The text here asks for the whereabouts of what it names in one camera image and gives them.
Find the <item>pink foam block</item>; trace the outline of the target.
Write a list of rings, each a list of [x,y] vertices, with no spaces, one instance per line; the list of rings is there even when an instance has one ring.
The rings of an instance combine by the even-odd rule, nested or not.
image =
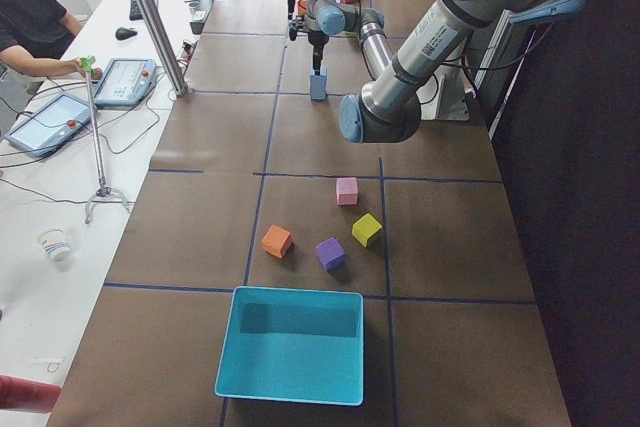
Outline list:
[[[358,203],[359,188],[356,177],[337,178],[335,190],[338,206],[351,206]]]

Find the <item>aluminium frame post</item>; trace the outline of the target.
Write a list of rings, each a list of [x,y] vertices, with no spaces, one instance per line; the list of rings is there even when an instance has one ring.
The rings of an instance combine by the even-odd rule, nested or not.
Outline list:
[[[174,50],[162,23],[156,3],[154,0],[136,1],[141,9],[143,20],[156,49],[156,53],[164,67],[164,72],[170,80],[175,96],[180,98],[187,93],[188,85],[174,55]]]

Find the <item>yellow foam block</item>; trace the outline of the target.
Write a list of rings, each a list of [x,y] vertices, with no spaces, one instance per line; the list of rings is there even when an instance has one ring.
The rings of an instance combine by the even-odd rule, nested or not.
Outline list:
[[[366,213],[354,222],[351,233],[361,246],[368,248],[382,231],[382,224],[372,214]]]

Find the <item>black computer mouse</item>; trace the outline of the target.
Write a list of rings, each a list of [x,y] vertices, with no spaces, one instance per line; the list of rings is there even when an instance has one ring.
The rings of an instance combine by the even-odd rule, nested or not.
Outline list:
[[[114,36],[118,41],[124,41],[138,34],[137,30],[129,27],[119,27],[116,29]]]

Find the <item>near teach pendant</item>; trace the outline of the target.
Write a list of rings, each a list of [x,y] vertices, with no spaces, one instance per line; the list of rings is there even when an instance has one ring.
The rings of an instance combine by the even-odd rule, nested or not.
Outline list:
[[[43,157],[75,137],[91,118],[89,104],[62,93],[27,116],[5,136],[10,145],[31,157]]]

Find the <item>teal plastic bin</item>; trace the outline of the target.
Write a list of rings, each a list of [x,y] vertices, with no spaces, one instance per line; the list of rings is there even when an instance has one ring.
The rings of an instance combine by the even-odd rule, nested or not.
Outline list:
[[[240,286],[232,294],[214,391],[359,406],[364,326],[359,293]]]

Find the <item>green handled reacher stick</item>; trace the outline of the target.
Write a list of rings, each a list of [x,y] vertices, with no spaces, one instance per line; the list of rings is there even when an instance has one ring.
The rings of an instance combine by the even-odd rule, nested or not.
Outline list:
[[[121,204],[127,213],[131,212],[131,205],[128,202],[125,194],[117,188],[110,187],[107,183],[102,148],[100,144],[98,121],[97,121],[97,107],[94,100],[92,81],[93,81],[93,64],[95,63],[94,56],[81,57],[80,65],[84,72],[87,101],[89,104],[90,113],[90,125],[91,135],[93,140],[93,149],[96,162],[96,171],[98,176],[98,188],[95,193],[87,200],[84,207],[85,213],[85,225],[88,226],[93,218],[93,212],[97,205],[106,204],[109,200],[115,199],[117,203]]]

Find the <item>red cylinder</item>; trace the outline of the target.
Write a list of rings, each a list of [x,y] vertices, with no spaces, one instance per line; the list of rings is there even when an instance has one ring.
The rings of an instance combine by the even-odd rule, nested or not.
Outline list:
[[[1,409],[30,413],[49,413],[61,387],[28,379],[1,376]]]

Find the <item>light blue block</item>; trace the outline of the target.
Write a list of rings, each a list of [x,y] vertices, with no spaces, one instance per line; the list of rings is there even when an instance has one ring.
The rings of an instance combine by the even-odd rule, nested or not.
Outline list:
[[[326,85],[324,83],[312,84],[309,95],[312,101],[324,101],[326,99]]]
[[[310,89],[313,91],[316,90],[322,90],[325,91],[326,90],[326,84],[327,84],[327,76],[328,76],[328,69],[326,66],[321,66],[319,70],[310,69]]]

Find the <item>teach pendant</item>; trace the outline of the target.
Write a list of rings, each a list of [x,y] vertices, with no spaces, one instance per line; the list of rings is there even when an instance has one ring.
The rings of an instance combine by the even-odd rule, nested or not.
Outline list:
[[[137,106],[154,84],[155,70],[153,59],[111,59],[94,91],[95,105],[120,110]]]
[[[91,118],[89,104],[62,93],[27,116],[5,136],[10,145],[31,157],[43,157],[75,137]]]

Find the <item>orange foam block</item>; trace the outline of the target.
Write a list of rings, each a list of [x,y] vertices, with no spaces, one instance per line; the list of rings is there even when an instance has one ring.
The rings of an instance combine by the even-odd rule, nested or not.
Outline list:
[[[261,247],[268,254],[282,259],[293,244],[292,233],[278,225],[271,224],[261,239]]]
[[[307,11],[308,0],[296,0],[296,14],[303,16]]]

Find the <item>right orange foam block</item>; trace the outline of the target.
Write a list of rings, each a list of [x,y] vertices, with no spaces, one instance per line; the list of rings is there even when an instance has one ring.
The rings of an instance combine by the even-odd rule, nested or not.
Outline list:
[[[303,16],[307,11],[308,0],[296,0],[296,14]]]

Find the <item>left purple foam block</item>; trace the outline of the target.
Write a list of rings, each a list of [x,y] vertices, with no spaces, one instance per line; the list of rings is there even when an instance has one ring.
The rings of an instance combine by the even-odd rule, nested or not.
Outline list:
[[[346,259],[346,253],[335,237],[325,239],[316,245],[316,256],[325,271],[341,266]]]

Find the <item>far teach pendant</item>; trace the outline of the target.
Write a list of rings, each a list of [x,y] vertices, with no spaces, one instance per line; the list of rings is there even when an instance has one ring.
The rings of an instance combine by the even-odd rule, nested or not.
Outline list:
[[[95,105],[120,110],[137,106],[154,84],[155,70],[153,59],[111,59],[94,91]]]

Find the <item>left orange foam block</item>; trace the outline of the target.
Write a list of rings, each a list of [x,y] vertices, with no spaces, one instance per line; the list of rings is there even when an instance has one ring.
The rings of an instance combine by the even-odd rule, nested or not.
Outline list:
[[[268,254],[282,259],[293,244],[292,233],[278,225],[271,224],[261,239],[261,247]]]

